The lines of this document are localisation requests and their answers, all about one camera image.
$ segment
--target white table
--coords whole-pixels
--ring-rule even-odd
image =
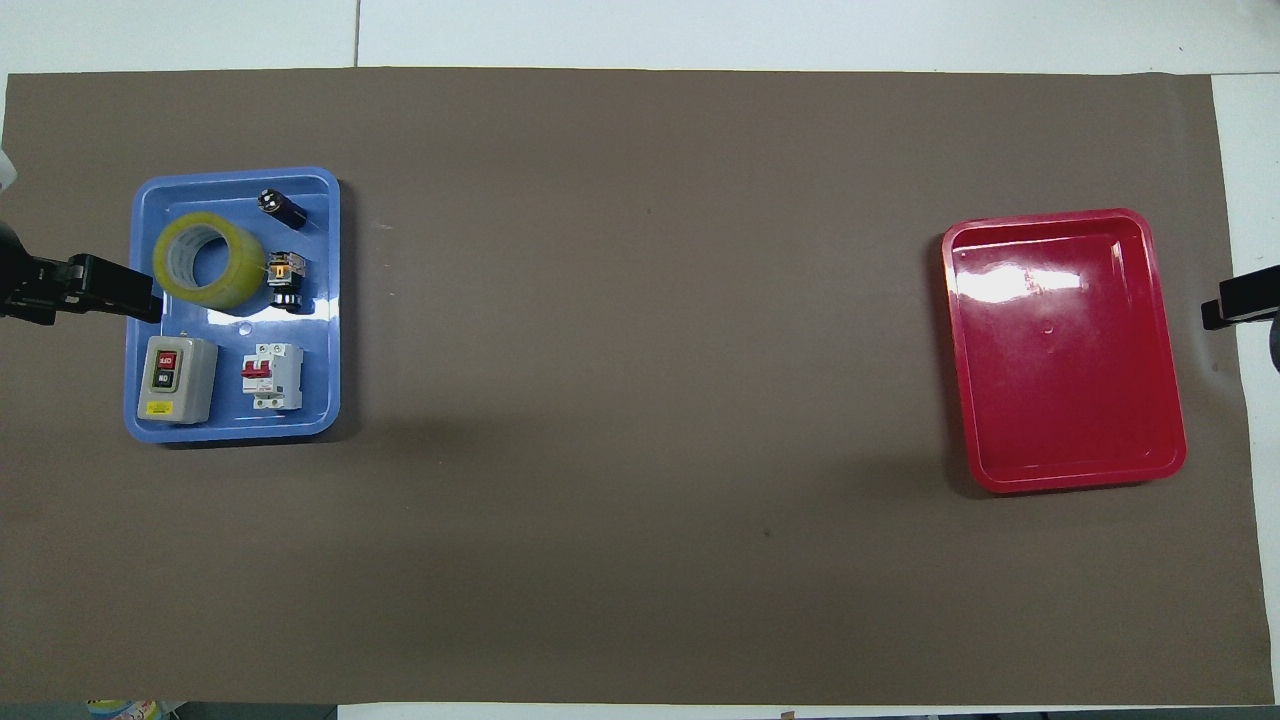
[[[1280,5],[1271,0],[0,0],[0,88],[8,73],[352,65],[1210,73],[1235,273],[1280,264]],[[3,108],[0,97],[0,117]],[[1236,332],[1280,687],[1280,375],[1266,328]],[[785,710],[978,711],[384,703],[343,707],[339,716],[648,720]]]

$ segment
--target white circuit breaker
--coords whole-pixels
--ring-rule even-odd
[[[302,348],[287,342],[260,342],[241,366],[244,395],[255,410],[302,407]]]
[[[209,419],[218,346],[193,337],[152,336],[138,388],[138,418],[189,425]]]

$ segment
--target empty red tray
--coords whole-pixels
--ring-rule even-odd
[[[1187,456],[1151,227],[1133,210],[942,240],[969,468],[993,492],[1135,483]]]

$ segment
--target brown mat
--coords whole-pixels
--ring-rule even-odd
[[[14,77],[0,211],[127,255],[159,174],[346,183],[344,407],[147,446],[123,322],[0,322],[0,694],[1265,703],[1204,77]],[[964,470],[951,223],[1128,206],[1189,434],[1140,487]]]

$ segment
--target tape roll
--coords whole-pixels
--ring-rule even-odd
[[[196,254],[215,240],[227,242],[227,268],[209,284],[196,283]],[[169,295],[212,310],[230,310],[262,284],[266,256],[248,231],[214,213],[188,213],[169,223],[151,254],[156,282]]]

